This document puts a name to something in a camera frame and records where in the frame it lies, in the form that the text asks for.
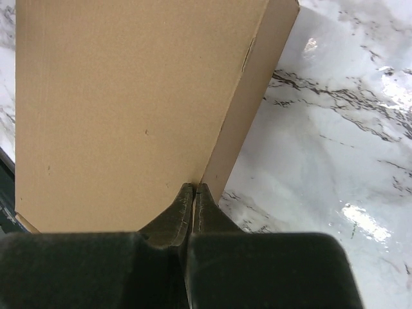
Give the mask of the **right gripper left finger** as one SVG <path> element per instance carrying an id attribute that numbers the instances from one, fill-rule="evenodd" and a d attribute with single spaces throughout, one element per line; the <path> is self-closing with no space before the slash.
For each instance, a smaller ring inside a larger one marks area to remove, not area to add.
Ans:
<path id="1" fill-rule="evenodd" d="M 136 232 L 1 240 L 2 308 L 187 308 L 182 251 L 194 188 Z"/>

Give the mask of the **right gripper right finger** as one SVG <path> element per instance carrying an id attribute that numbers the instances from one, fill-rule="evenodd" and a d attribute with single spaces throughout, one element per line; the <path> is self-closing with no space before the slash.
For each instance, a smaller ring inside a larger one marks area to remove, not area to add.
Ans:
<path id="1" fill-rule="evenodd" d="M 248 233 L 206 184 L 194 202 L 187 246 L 191 308 L 362 308 L 339 242 L 318 232 Z"/>

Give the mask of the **brown cardboard express box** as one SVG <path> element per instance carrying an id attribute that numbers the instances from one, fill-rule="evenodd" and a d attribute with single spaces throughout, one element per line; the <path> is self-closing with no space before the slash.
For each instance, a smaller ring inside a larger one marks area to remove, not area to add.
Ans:
<path id="1" fill-rule="evenodd" d="M 297 1 L 17 1 L 15 211 L 138 230 L 183 183 L 223 193 Z"/>

